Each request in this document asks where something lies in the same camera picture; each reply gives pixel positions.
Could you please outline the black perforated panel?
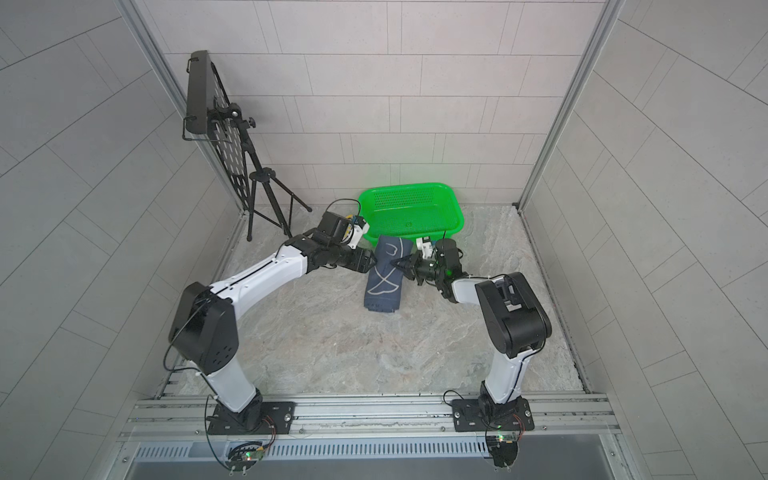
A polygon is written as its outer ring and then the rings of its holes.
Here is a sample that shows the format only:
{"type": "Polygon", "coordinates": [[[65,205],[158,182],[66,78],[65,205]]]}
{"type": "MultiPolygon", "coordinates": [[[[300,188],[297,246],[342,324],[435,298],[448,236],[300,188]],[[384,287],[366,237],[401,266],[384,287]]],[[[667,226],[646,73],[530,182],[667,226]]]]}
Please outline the black perforated panel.
{"type": "Polygon", "coordinates": [[[198,50],[187,61],[188,87],[183,118],[185,141],[209,142],[243,209],[249,206],[249,176],[237,122],[240,112],[225,93],[207,50],[198,50]]]}

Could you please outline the dark blue whale pillowcase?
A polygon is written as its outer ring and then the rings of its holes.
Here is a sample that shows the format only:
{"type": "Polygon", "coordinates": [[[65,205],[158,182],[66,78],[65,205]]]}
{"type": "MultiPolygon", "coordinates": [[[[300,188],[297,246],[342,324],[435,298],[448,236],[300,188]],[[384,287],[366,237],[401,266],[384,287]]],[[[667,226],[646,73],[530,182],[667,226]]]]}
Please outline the dark blue whale pillowcase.
{"type": "Polygon", "coordinates": [[[400,308],[404,274],[393,262],[408,257],[413,251],[413,241],[382,235],[374,254],[376,264],[369,272],[363,306],[372,312],[394,313],[400,308]]]}

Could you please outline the aluminium rail frame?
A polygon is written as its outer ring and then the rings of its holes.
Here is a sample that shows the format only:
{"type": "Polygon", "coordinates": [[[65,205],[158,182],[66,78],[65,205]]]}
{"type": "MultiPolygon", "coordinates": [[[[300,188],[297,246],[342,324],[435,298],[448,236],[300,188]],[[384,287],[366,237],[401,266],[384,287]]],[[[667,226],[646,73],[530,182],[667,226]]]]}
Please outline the aluminium rail frame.
{"type": "Polygon", "coordinates": [[[630,479],[619,422],[608,399],[580,392],[527,393],[535,429],[457,432],[450,401],[472,394],[295,395],[285,435],[209,435],[209,397],[135,404],[117,437],[109,479],[630,479]],[[509,469],[495,468],[485,436],[519,445],[509,469]],[[227,453],[260,441],[263,459],[230,475],[227,453]]]}

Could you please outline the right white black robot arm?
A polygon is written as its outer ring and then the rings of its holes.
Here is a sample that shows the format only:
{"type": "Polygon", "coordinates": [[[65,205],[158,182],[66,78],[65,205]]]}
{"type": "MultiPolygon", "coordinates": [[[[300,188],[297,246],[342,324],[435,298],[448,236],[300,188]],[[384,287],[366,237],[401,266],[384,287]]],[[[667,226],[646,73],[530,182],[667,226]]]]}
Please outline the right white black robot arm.
{"type": "Polygon", "coordinates": [[[531,358],[543,350],[552,325],[520,272],[471,276],[451,259],[424,259],[419,253],[392,266],[418,284],[430,283],[452,303],[476,305],[495,349],[478,405],[488,422],[519,412],[522,383],[531,358]]]}

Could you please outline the left green circuit board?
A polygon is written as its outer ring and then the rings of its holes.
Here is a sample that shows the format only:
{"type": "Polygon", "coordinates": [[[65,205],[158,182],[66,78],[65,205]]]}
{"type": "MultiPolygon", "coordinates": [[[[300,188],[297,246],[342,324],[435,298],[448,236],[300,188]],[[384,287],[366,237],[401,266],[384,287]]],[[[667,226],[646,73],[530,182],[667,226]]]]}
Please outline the left green circuit board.
{"type": "Polygon", "coordinates": [[[246,442],[233,447],[227,453],[227,468],[231,476],[240,473],[243,476],[265,455],[265,448],[260,441],[246,442]]]}

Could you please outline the black tripod stand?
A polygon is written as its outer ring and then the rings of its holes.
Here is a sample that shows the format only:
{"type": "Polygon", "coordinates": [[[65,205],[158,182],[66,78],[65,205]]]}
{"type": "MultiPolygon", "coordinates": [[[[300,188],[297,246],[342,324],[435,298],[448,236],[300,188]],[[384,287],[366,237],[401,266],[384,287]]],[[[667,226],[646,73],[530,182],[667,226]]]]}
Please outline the black tripod stand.
{"type": "Polygon", "coordinates": [[[254,119],[245,119],[240,107],[235,103],[231,103],[231,105],[236,108],[235,114],[240,112],[241,120],[237,122],[237,127],[241,135],[242,149],[249,176],[249,206],[247,209],[244,209],[248,216],[246,240],[248,242],[253,240],[253,226],[254,218],[256,216],[278,227],[286,237],[290,238],[293,236],[291,227],[294,205],[300,205],[307,212],[312,212],[313,209],[277,178],[274,169],[264,167],[261,164],[250,134],[248,133],[248,130],[255,126],[254,119]],[[257,210],[256,200],[259,190],[262,190],[266,196],[268,204],[272,208],[273,217],[257,210]]]}

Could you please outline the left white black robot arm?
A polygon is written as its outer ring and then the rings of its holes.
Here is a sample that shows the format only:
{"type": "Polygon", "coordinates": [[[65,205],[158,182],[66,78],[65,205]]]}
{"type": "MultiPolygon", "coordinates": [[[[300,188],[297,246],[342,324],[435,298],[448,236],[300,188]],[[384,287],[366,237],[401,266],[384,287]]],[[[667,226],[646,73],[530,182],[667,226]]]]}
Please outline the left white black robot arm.
{"type": "Polygon", "coordinates": [[[345,227],[328,235],[312,229],[285,241],[275,253],[253,266],[210,285],[194,282],[182,292],[168,343],[192,363],[215,399],[233,414],[258,408],[257,388],[237,358],[238,322],[282,286],[325,267],[366,273],[376,263],[370,249],[360,248],[366,229],[345,227]]]}

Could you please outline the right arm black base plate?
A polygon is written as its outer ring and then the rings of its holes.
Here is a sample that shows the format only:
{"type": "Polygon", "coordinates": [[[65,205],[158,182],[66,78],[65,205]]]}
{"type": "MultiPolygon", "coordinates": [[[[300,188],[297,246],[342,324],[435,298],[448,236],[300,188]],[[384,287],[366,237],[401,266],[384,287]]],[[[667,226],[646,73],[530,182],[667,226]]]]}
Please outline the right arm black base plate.
{"type": "Polygon", "coordinates": [[[535,429],[529,402],[520,396],[505,404],[495,404],[489,397],[450,401],[457,432],[523,432],[535,429]]]}

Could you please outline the green plastic basket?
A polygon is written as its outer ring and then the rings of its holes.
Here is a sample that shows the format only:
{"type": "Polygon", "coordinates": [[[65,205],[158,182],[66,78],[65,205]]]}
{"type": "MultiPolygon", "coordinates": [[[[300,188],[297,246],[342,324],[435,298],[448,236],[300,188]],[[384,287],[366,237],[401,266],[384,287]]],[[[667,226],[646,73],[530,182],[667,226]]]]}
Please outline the green plastic basket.
{"type": "Polygon", "coordinates": [[[429,182],[368,189],[360,194],[361,216],[370,226],[364,238],[375,247],[384,237],[449,238],[465,219],[451,187],[429,182]]]}

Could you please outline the right green circuit board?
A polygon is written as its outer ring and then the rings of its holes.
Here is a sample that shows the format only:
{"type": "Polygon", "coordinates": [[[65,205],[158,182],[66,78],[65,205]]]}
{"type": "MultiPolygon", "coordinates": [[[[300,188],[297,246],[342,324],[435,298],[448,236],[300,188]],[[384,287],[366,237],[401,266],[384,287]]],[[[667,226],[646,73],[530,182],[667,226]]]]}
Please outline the right green circuit board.
{"type": "Polygon", "coordinates": [[[486,447],[495,468],[509,469],[517,460],[518,442],[501,434],[486,435],[486,447]]]}

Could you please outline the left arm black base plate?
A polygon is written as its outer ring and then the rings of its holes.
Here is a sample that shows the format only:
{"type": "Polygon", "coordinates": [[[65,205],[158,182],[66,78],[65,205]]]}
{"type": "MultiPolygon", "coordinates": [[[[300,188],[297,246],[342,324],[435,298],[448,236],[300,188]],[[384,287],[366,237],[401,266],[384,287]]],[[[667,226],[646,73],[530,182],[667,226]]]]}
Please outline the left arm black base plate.
{"type": "Polygon", "coordinates": [[[209,435],[285,435],[290,432],[295,402],[260,402],[242,412],[232,412],[218,402],[206,416],[209,435]]]}

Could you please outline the green circuit board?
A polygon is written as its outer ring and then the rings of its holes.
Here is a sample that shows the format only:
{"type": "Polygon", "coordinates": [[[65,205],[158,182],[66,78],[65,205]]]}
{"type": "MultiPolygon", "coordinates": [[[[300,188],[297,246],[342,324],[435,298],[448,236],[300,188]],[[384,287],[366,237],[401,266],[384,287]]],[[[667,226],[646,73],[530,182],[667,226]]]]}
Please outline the green circuit board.
{"type": "Polygon", "coordinates": [[[243,476],[265,455],[265,448],[260,441],[246,442],[233,447],[227,453],[227,468],[231,476],[240,473],[243,476]]]}
{"type": "Polygon", "coordinates": [[[517,460],[518,442],[501,434],[486,435],[486,447],[495,468],[509,469],[517,460]]]}

